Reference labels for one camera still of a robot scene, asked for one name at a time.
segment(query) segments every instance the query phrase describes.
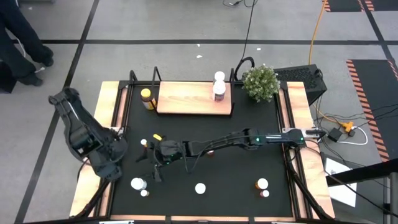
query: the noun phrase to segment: white paper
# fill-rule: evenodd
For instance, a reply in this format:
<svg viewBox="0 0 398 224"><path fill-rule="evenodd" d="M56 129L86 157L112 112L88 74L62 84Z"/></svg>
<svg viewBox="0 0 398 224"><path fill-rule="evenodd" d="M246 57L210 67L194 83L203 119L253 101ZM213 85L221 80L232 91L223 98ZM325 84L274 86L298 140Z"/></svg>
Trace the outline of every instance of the white paper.
<svg viewBox="0 0 398 224"><path fill-rule="evenodd" d="M351 168L347 167L346 165L340 164L339 162L336 162L332 159L327 158L325 170L332 175L351 170ZM356 183L348 184L348 186L356 191ZM339 202L345 203L349 206L355 207L356 194L346 186L339 185L339 186L329 187L329 194L331 198Z"/></svg>

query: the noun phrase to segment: person's leg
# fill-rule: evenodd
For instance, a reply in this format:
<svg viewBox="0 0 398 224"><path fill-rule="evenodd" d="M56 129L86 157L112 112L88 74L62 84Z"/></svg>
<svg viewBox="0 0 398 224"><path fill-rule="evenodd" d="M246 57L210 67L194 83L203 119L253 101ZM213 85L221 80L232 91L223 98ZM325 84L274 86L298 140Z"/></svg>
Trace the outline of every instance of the person's leg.
<svg viewBox="0 0 398 224"><path fill-rule="evenodd" d="M45 66L53 64L53 52L42 44L15 0L0 0L0 14L4 19L4 25L22 42L33 61L43 63Z"/></svg>
<svg viewBox="0 0 398 224"><path fill-rule="evenodd" d="M35 75L35 66L18 51L6 32L6 27L0 16L0 59L8 64L12 76L25 85L39 86L42 80Z"/></svg>

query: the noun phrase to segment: shoe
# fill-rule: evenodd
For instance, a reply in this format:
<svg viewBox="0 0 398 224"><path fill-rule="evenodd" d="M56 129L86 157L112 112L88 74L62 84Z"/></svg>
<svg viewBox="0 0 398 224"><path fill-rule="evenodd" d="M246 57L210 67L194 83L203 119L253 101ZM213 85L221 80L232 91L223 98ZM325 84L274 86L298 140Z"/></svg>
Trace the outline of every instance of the shoe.
<svg viewBox="0 0 398 224"><path fill-rule="evenodd" d="M25 85L41 86L43 85L43 80L37 78L33 73L24 78L18 78L18 81Z"/></svg>
<svg viewBox="0 0 398 224"><path fill-rule="evenodd" d="M47 53L47 58L44 59L44 61L42 62L42 64L46 67L51 67L54 64L54 60L52 59L52 57L54 56L54 52L52 52L51 49L49 49L46 46L43 46L44 50Z"/></svg>

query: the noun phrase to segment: potted plant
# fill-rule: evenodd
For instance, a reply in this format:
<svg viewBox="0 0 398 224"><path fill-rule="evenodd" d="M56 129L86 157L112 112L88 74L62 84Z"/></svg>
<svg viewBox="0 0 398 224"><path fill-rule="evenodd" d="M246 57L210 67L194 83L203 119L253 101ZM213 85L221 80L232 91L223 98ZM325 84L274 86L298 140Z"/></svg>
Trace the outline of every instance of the potted plant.
<svg viewBox="0 0 398 224"><path fill-rule="evenodd" d="M272 67L262 64L260 67L251 68L243 73L243 88L257 102L261 100L271 102L274 94L279 91L280 81L276 79L276 76L278 74Z"/></svg>

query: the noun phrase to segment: gray floor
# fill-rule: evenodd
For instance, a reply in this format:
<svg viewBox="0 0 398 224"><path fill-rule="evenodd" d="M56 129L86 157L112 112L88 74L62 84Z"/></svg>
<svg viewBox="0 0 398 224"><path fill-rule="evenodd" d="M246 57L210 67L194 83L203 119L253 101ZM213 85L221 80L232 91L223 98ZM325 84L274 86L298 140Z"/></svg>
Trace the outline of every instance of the gray floor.
<svg viewBox="0 0 398 224"><path fill-rule="evenodd" d="M22 11L45 40L78 40L93 0L56 0L54 4L23 4ZM260 0L254 8L250 39L310 40L322 6L314 0ZM100 0L88 39L244 39L250 9L228 8L222 0ZM398 12L374 12L386 40L398 40ZM326 12L318 40L377 40L364 12ZM209 80L216 71L229 73L241 58L236 44L100 45L83 48L71 86L94 113L101 82L125 80L131 69L150 80L158 66L166 80ZM13 94L0 95L1 223L13 223L32 175L53 115L47 97L61 90L77 45L49 45L55 64L40 73L40 88L17 84ZM398 57L398 46L389 46ZM308 63L309 45L248 45L247 56L275 68ZM316 45L312 62L322 69L328 91L322 111L361 113L346 59L385 59L378 45ZM324 122L325 127L333 124ZM370 136L367 126L364 130ZM362 141L360 135L353 141ZM363 147L331 144L345 159L360 164L380 162L372 138ZM69 153L59 122L39 177L25 222L67 218L76 187L79 162Z"/></svg>

